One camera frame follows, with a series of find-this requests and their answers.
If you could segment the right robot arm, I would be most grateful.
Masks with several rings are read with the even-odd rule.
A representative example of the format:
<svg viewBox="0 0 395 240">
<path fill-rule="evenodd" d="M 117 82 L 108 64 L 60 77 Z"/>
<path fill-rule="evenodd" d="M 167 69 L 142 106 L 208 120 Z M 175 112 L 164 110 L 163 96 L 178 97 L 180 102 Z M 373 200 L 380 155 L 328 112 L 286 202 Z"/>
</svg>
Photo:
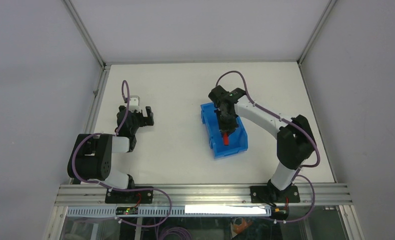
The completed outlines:
<svg viewBox="0 0 395 240">
<path fill-rule="evenodd" d="M 225 90 L 218 85 L 208 94 L 215 110 L 219 135 L 224 145 L 238 128 L 238 118 L 245 118 L 276 139 L 277 168 L 261 193 L 263 200 L 279 203 L 287 197 L 302 164 L 313 153 L 318 153 L 315 138 L 307 118 L 303 115 L 284 118 L 252 102 L 245 90 Z"/>
</svg>

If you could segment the red handled screwdriver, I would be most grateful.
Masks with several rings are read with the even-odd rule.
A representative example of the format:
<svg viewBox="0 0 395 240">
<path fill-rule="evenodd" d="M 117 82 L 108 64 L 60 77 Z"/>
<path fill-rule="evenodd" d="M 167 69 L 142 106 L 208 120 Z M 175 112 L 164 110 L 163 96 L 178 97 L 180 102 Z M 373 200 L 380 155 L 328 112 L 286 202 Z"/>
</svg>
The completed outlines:
<svg viewBox="0 0 395 240">
<path fill-rule="evenodd" d="M 224 144 L 225 146 L 228 146 L 228 145 L 230 144 L 229 135 L 228 135 L 227 132 L 224 132 L 224 133 L 223 133 L 222 139 L 223 139 L 223 144 Z"/>
</svg>

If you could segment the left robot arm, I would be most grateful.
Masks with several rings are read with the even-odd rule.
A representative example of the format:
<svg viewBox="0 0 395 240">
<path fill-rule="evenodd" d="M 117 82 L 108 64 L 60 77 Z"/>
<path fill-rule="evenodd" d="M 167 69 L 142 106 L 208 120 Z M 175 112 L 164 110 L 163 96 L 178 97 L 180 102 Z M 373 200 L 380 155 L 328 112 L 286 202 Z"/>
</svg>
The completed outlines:
<svg viewBox="0 0 395 240">
<path fill-rule="evenodd" d="M 130 110 L 121 105 L 114 134 L 79 134 L 67 165 L 68 175 L 85 183 L 117 189 L 116 196 L 123 203 L 132 202 L 136 197 L 134 179 L 112 166 L 112 155 L 133 152 L 138 129 L 155 124 L 152 108 L 146 106 L 145 112 L 146 115 L 139 106 Z"/>
</svg>

